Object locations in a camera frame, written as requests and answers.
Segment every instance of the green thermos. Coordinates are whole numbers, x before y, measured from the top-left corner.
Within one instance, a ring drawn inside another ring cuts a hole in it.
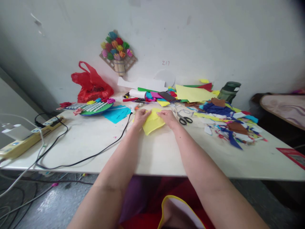
[[[224,99],[226,102],[232,103],[232,100],[235,98],[241,83],[229,81],[226,85],[220,90],[218,99]]]

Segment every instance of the hand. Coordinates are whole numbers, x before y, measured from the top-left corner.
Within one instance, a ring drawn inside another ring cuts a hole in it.
[[[152,113],[152,111],[148,111],[146,109],[137,110],[136,115],[134,117],[133,124],[137,127],[142,127],[147,119],[147,117]]]
[[[174,116],[173,112],[171,110],[162,110],[160,112],[157,112],[157,115],[161,117],[166,125],[170,127],[170,129],[173,129],[178,123],[178,120]]]

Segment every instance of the yellow trim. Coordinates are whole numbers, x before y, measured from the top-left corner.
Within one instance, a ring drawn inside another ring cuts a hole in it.
[[[173,195],[167,195],[166,197],[164,197],[163,201],[162,201],[162,204],[161,204],[161,208],[162,208],[162,217],[161,217],[161,220],[160,220],[160,223],[159,223],[159,226],[158,226],[158,229],[161,229],[161,227],[163,226],[163,219],[164,219],[164,204],[165,202],[169,199],[169,198],[174,198],[174,199],[177,199],[177,200],[180,200],[181,202],[183,202],[186,206],[188,206],[192,212],[196,215],[196,213],[193,211],[193,209],[182,199],[180,199],[179,197],[177,196],[173,196]]]

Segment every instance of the white paper roll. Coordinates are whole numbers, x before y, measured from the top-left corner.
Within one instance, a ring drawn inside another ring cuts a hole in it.
[[[138,91],[137,89],[131,89],[129,91],[129,95],[137,98],[145,99],[146,92]]]

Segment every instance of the round plate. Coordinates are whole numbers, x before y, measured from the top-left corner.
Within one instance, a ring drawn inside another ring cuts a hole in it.
[[[83,111],[82,113],[80,113],[80,115],[82,116],[93,116],[93,115],[98,115],[100,113],[103,113],[104,111],[106,111],[107,109],[109,109],[110,107],[112,107],[113,103],[107,104],[105,106],[103,106],[101,109],[97,110],[97,111]]]

